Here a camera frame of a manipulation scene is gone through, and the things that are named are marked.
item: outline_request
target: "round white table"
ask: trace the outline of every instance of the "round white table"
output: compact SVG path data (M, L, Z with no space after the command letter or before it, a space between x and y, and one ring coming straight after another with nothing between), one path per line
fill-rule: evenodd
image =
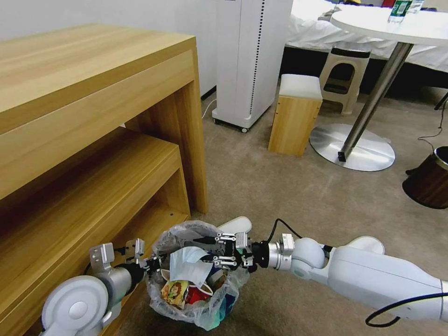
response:
M354 7L331 16L331 23L338 28L398 42L355 124L318 126L311 133L310 143L315 151L345 168L378 171L394 163L392 146L367 131L367 124L414 44L448 45L448 13L420 11L408 14L401 24L388 23L389 14L384 8Z

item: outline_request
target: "beige carpet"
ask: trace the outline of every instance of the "beige carpet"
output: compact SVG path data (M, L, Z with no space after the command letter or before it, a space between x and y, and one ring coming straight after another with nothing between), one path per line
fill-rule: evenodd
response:
M448 212L418 205L401 189L405 170L418 166L430 152L430 147L416 138L437 131L440 113L433 107L443 93L407 92L395 96L398 99L382 101L368 128L391 140L397 160L391 168L375 173L338 167L310 146L301 158L268 152L272 107L247 134L214 125L208 113L204 138L210 210L207 215L194 213L193 217L218 225L247 216L252 220L255 240L268 237L277 217L301 235L328 245L343 245L355 237L371 235L384 243L387 254L448 279ZM214 97L203 102L203 110ZM353 116L319 116L317 124L352 124L365 97L359 100ZM448 145L448 130L435 144ZM287 232L279 226L275 237L282 231ZM207 333L159 316L147 298L142 298L119 334L448 335L448 324L439 321L400 321L388 329L372 329L364 324L371 312L320 284L261 269L251 275L233 312L215 330Z

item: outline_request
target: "white air purifier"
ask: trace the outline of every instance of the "white air purifier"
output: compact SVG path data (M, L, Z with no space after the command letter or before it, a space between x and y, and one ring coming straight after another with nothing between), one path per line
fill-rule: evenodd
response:
M215 122L245 133L274 102L293 0L218 0Z

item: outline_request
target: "bed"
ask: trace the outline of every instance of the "bed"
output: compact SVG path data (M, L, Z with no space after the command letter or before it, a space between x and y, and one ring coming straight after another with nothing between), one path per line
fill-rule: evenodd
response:
M349 6L354 13L356 6L338 5L342 10ZM328 52L336 42L355 42L368 45L372 50L361 91L369 92L389 58L395 42L361 36L343 31L318 17L335 5L326 0L294 0L288 25L288 36L281 73L298 73L319 76ZM389 8L373 10L390 11ZM420 85L448 88L448 48L416 45L394 85L407 84L416 79Z

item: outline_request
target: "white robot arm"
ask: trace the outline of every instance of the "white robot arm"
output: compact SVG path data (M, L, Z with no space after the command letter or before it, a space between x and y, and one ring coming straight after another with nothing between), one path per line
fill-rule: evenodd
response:
M247 218L237 220L221 229L229 232L243 227L248 232L252 228ZM311 238L294 241L291 234L282 234L277 243L254 243L251 248L255 263L261 267L290 271L300 279L317 281L374 309L395 304L396 308L384 311L396 317L448 322L448 296L443 295L448 292L448 282L427 274L409 261L385 255L383 244L373 237L360 237L334 248ZM386 327L398 320L384 325L370 323L378 314L372 314L366 323Z
M276 224L267 241L251 243L247 233L252 224L246 217L238 217L219 227L226 233L196 241L224 246L224 255L203 259L217 267L241 266L254 272L258 265L290 271L300 279L317 281L374 309L385 307L366 320L370 326L390 326L399 318L448 322L448 282L409 261L384 255L384 247L377 239L361 237L334 248L311 238L294 241L291 234L282 234L280 241L271 243L275 227ZM143 250L141 239L129 241L123 252L126 264L112 267L111 243L91 248L94 276L69 279L51 293L42 311L45 331L41 336L99 335L120 314L121 300L142 281L145 273L160 270L160 257L141 259ZM371 318L384 311L396 318L382 325L370 323Z
M351 244L330 248L310 238L295 241L290 271L304 280L315 280L335 292L380 309L417 296L448 292L448 283L413 263L368 249L375 242L362 237ZM412 320L441 319L448 322L446 297L402 303L389 313Z

